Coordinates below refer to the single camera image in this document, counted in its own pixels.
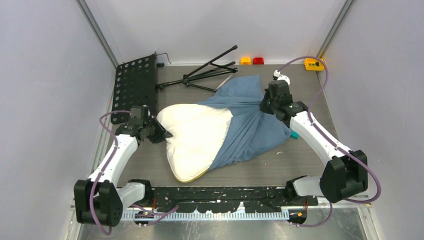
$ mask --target white plug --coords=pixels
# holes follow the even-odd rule
[[[274,77],[274,80],[277,80],[278,78],[279,78],[279,76],[281,75],[281,73],[278,71],[278,70],[275,70],[274,71],[274,75],[273,75],[273,77]]]
[[[286,81],[286,82],[287,82],[287,84],[288,84],[288,85],[290,85],[290,78],[289,78],[288,76],[286,76],[286,75],[280,75],[280,76],[277,78],[277,81],[280,81],[280,80],[284,80],[284,81]]]
[[[277,81],[284,80],[284,81],[287,82],[288,85],[290,85],[289,77],[281,74],[281,72],[279,72],[278,70],[274,71],[273,78],[274,78],[274,80],[277,80]]]

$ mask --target yellow device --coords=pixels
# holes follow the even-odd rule
[[[324,70],[324,66],[321,64],[321,62],[313,58],[305,58],[304,65],[307,71],[323,71]]]
[[[240,59],[240,65],[251,65],[252,64],[252,60],[250,57],[242,57]]]

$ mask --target gray floor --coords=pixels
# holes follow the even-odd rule
[[[276,65],[237,66],[239,71],[234,77],[260,75],[265,89],[272,81]],[[158,70],[160,83],[180,79],[183,74],[195,69],[195,66],[167,66]],[[303,64],[290,65],[283,71],[290,78],[290,92],[294,101],[309,104],[320,89],[320,83],[314,71],[306,71]],[[215,88],[227,75],[196,81],[196,84]],[[182,84],[165,88],[158,93],[159,110],[174,104],[190,104],[206,100],[213,92],[185,87]],[[332,134],[334,126],[324,96],[321,96],[312,108],[316,119]],[[301,175],[321,175],[324,166],[317,155],[301,138],[289,139],[284,144],[246,162],[224,166],[205,173],[189,182],[178,182],[171,172],[166,143],[151,144],[144,141],[129,159],[120,177],[119,186],[130,179],[150,180],[156,187],[175,186],[284,186],[286,181]]]

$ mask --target black perforated panel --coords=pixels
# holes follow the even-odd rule
[[[119,65],[116,68],[112,111],[130,110],[132,106],[147,105],[156,115],[158,113],[156,83],[155,54]],[[128,113],[115,113],[111,122],[120,124],[128,117]]]

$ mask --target blue pillowcase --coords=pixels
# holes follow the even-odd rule
[[[274,115],[261,112],[264,98],[259,75],[237,77],[197,104],[232,113],[228,133],[209,170],[250,160],[284,143],[292,130]]]

